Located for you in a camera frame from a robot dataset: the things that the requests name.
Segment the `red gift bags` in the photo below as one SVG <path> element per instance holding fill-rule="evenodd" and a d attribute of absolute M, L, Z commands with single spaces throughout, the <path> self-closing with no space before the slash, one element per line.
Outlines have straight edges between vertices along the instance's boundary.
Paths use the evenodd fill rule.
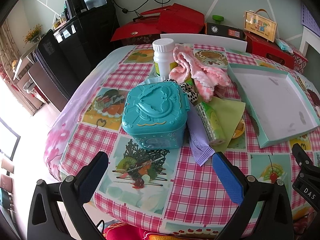
<path fill-rule="evenodd" d="M 203 28 L 203 13 L 174 3 L 142 12 L 133 21 L 117 28 L 111 41 L 124 46 L 151 44 L 161 34 L 199 34 Z"/>

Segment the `light green cloth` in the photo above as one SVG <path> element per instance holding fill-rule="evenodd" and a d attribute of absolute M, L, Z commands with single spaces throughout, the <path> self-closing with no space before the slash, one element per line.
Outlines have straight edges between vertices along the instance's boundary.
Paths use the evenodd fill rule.
<path fill-rule="evenodd" d="M 216 152 L 225 153 L 236 127 L 242 119 L 246 104 L 239 100 L 213 97 L 208 105 L 215 111 L 226 138 L 224 143 L 214 146 L 213 149 Z"/>

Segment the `white pill bottle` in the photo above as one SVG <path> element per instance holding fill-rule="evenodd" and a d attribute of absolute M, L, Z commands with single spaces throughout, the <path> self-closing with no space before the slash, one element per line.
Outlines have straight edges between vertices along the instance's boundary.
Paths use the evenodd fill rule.
<path fill-rule="evenodd" d="M 167 79 L 170 72 L 177 67 L 173 57 L 175 42 L 171 38 L 160 38 L 153 41 L 152 48 L 156 74 Z"/>

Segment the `pink knitted cloth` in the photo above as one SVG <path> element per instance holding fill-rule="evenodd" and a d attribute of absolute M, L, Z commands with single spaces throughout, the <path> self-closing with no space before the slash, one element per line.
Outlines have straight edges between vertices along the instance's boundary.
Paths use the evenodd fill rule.
<path fill-rule="evenodd" d="M 183 45 L 177 45 L 173 50 L 173 58 L 178 64 L 171 70 L 169 78 L 177 83 L 184 83 L 192 78 L 198 93 L 205 102 L 210 102 L 213 96 L 224 97 L 226 88 L 232 83 L 228 74 L 219 67 L 208 67 L 193 55 L 193 51 Z"/>

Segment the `yellow children's gift case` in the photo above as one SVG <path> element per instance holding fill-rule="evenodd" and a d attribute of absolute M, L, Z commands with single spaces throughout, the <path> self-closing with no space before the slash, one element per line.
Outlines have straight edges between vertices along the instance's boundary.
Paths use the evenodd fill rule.
<path fill-rule="evenodd" d="M 277 23 L 273 21 L 265 9 L 256 11 L 245 11 L 244 29 L 254 33 L 268 42 L 274 42 L 276 39 Z"/>

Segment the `black cabinet with monitor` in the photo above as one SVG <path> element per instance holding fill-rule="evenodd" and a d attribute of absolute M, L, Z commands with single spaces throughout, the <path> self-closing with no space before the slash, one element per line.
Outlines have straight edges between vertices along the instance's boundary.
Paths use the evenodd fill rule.
<path fill-rule="evenodd" d="M 66 23 L 49 30 L 34 54 L 54 87 L 69 100 L 91 71 L 115 49 L 119 27 L 111 0 L 65 0 Z"/>

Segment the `purple perforated basket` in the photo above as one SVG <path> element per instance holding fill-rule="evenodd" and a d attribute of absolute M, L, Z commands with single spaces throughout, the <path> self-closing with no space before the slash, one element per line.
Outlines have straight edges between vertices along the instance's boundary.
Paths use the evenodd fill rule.
<path fill-rule="evenodd" d="M 313 31 L 317 36 L 320 36 L 320 29 L 317 22 L 314 20 L 310 11 L 308 11 L 307 7 L 302 3 L 302 19 L 301 23 L 303 26 L 307 27 L 311 31 Z"/>

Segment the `yellow flower bouquet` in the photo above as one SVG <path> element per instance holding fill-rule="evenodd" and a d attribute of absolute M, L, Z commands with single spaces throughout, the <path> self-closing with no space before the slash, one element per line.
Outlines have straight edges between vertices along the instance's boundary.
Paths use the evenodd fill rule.
<path fill-rule="evenodd" d="M 33 29 L 30 29 L 24 37 L 25 44 L 30 42 L 37 42 L 41 37 L 42 25 L 37 24 Z"/>

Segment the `blue wet wipes pack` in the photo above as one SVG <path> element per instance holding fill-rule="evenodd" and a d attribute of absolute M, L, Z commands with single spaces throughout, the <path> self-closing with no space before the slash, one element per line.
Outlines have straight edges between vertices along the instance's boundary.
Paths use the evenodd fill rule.
<path fill-rule="evenodd" d="M 293 50 L 290 47 L 290 45 L 288 43 L 286 43 L 284 40 L 280 39 L 280 38 L 276 38 L 275 39 L 275 43 L 277 44 L 277 46 L 282 50 L 285 51 L 289 54 L 293 54 Z"/>

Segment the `teal plastic toy case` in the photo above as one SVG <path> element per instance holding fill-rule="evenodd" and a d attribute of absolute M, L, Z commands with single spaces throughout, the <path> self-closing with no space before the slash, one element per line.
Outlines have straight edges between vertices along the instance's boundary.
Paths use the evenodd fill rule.
<path fill-rule="evenodd" d="M 122 128 L 146 150 L 180 148 L 189 110 L 187 94 L 173 81 L 136 86 L 126 97 Z"/>

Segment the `teal cardboard tray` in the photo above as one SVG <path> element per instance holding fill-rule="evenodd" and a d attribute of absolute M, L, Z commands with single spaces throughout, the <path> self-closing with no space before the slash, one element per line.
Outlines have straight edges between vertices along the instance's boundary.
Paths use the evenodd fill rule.
<path fill-rule="evenodd" d="M 227 73 L 246 104 L 260 148 L 295 139 L 319 126 L 315 108 L 289 72 L 232 63 Z"/>

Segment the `leopard print scrunchie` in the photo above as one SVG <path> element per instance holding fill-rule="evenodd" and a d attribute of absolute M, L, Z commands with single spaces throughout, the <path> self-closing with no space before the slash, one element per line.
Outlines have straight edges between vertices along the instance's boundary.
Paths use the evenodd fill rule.
<path fill-rule="evenodd" d="M 162 85 L 167 88 L 169 100 L 175 104 L 180 103 L 185 108 L 195 103 L 198 100 L 198 95 L 192 85 L 188 83 L 179 84 L 173 79 L 168 79 L 162 82 Z"/>

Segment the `green tissue pack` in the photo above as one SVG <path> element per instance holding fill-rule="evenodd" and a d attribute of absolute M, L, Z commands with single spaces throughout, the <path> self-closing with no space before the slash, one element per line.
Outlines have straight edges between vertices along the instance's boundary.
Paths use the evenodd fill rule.
<path fill-rule="evenodd" d="M 205 102 L 198 103 L 195 108 L 204 125 L 210 146 L 224 143 L 226 137 L 213 108 Z"/>

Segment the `white foam board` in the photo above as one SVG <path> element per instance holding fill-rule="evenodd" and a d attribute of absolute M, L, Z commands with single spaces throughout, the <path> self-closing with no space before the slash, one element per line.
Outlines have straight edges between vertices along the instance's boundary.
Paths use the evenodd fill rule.
<path fill-rule="evenodd" d="M 242 40 L 236 40 L 233 38 L 213 36 L 206 34 L 161 34 L 161 38 L 171 38 L 175 43 L 193 43 L 202 44 L 208 46 L 225 47 L 240 52 L 245 52 L 247 48 L 247 42 Z"/>

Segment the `purple cartoon packet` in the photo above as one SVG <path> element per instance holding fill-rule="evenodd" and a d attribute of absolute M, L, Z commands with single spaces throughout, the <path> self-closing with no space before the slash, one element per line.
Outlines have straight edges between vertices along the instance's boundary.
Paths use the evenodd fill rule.
<path fill-rule="evenodd" d="M 204 129 L 201 117 L 195 107 L 190 106 L 188 111 L 187 126 L 189 129 L 189 145 L 197 165 L 202 166 L 214 153 Z"/>

